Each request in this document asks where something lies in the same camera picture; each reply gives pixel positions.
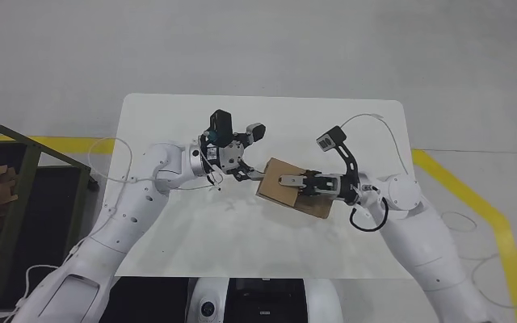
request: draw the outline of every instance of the white tabletop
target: white tabletop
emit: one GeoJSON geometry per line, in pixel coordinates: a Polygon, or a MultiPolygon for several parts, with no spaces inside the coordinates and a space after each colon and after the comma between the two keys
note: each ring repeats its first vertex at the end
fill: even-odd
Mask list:
{"type": "MultiPolygon", "coordinates": [[[[353,115],[376,113],[391,127],[413,173],[404,111],[397,101],[131,94],[124,100],[117,136],[131,145],[135,156],[154,142],[186,144],[209,126],[216,109],[232,114],[235,132],[248,124],[266,125],[266,136],[245,151],[250,166],[263,169],[276,157],[324,173],[344,172],[345,165],[335,151],[322,152],[316,138],[353,115]]],[[[344,131],[359,170],[378,177],[403,172],[389,131],[379,120],[357,118],[344,131]]],[[[121,176],[127,163],[125,147],[117,143],[110,176],[121,176]]],[[[199,180],[183,187],[206,184],[199,180]]],[[[107,195],[115,191],[113,185],[108,183],[107,195]]],[[[226,177],[221,186],[222,191],[171,192],[165,210],[117,275],[410,278],[379,233],[350,226],[351,209],[344,203],[334,203],[330,217],[321,220],[256,197],[257,182],[226,177]]],[[[357,218],[374,225],[371,219],[357,218]]]]}

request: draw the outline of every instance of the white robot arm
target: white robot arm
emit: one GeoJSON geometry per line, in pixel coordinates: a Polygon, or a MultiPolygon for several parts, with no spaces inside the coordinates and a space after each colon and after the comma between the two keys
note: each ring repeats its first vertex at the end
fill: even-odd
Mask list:
{"type": "Polygon", "coordinates": [[[245,133],[233,132],[231,115],[218,110],[197,144],[150,146],[129,178],[121,179],[122,191],[106,201],[80,247],[17,304],[13,322],[98,322],[116,282],[116,270],[158,218],[170,191],[207,176],[212,165],[239,181],[260,179],[263,175],[246,165],[242,154],[264,133],[262,124],[252,124],[245,133]]]}
{"type": "Polygon", "coordinates": [[[280,184],[299,187],[302,195],[326,195],[355,206],[351,224],[362,231],[379,230],[393,256],[414,277],[443,323],[487,323],[497,319],[460,263],[456,245],[439,213],[408,174],[372,178],[358,171],[344,145],[346,135],[336,126],[317,139],[324,150],[336,149],[347,164],[345,174],[307,171],[283,175],[280,184]],[[357,208],[376,222],[372,229],[354,222],[357,208]]]}

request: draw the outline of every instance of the black cable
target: black cable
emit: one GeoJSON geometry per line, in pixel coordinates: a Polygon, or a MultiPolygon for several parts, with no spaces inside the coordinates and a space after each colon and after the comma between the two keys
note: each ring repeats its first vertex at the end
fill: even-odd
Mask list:
{"type": "Polygon", "coordinates": [[[385,205],[385,216],[382,219],[382,222],[379,225],[377,225],[375,228],[366,229],[366,228],[361,228],[357,224],[355,224],[355,222],[354,222],[354,215],[357,212],[356,208],[353,208],[352,212],[350,213],[350,224],[352,224],[352,226],[354,228],[358,229],[359,231],[363,231],[363,232],[375,232],[375,231],[380,230],[382,227],[385,226],[386,221],[388,220],[388,213],[389,213],[388,201],[386,201],[386,199],[384,197],[382,198],[382,203],[385,205]]]}

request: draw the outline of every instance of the yellow floor line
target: yellow floor line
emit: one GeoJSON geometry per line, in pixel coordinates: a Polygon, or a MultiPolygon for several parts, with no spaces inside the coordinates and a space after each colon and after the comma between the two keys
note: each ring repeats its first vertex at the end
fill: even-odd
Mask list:
{"type": "Polygon", "coordinates": [[[506,276],[513,306],[517,306],[517,249],[508,219],[478,193],[462,183],[456,176],[443,168],[428,153],[413,149],[413,163],[420,166],[432,178],[440,182],[455,197],[463,201],[492,227],[501,256],[501,264],[506,276]]]}
{"type": "MultiPolygon", "coordinates": [[[[90,147],[100,138],[89,137],[71,137],[71,136],[29,136],[34,141],[38,141],[42,145],[46,145],[60,153],[88,153],[90,147]]],[[[8,141],[8,136],[1,136],[0,141],[8,141]]],[[[106,139],[99,142],[91,152],[92,153],[112,153],[115,145],[115,139],[106,139]]]]}
{"type": "MultiPolygon", "coordinates": [[[[58,136],[31,136],[30,138],[61,153],[87,153],[90,147],[99,139],[58,136]]],[[[8,139],[5,136],[0,136],[0,141],[8,139]]],[[[92,150],[92,153],[112,153],[114,145],[114,139],[102,141],[92,150]]],[[[512,304],[517,306],[517,249],[515,248],[515,240],[508,219],[478,193],[443,168],[425,151],[413,149],[413,163],[420,166],[459,200],[471,207],[492,227],[499,253],[501,254],[501,264],[505,272],[510,298],[512,304]]]]}

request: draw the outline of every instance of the cardboard box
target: cardboard box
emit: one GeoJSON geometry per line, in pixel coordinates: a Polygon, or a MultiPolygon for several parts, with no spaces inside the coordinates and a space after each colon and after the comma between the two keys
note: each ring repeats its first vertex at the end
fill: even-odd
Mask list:
{"type": "Polygon", "coordinates": [[[300,175],[304,172],[304,169],[285,161],[270,159],[264,179],[258,185],[257,196],[311,216],[326,219],[332,208],[332,200],[322,196],[299,196],[297,187],[284,187],[279,184],[281,175],[300,175]]]}
{"type": "Polygon", "coordinates": [[[15,187],[16,172],[14,168],[0,166],[0,205],[18,199],[17,195],[12,195],[15,187]]]}

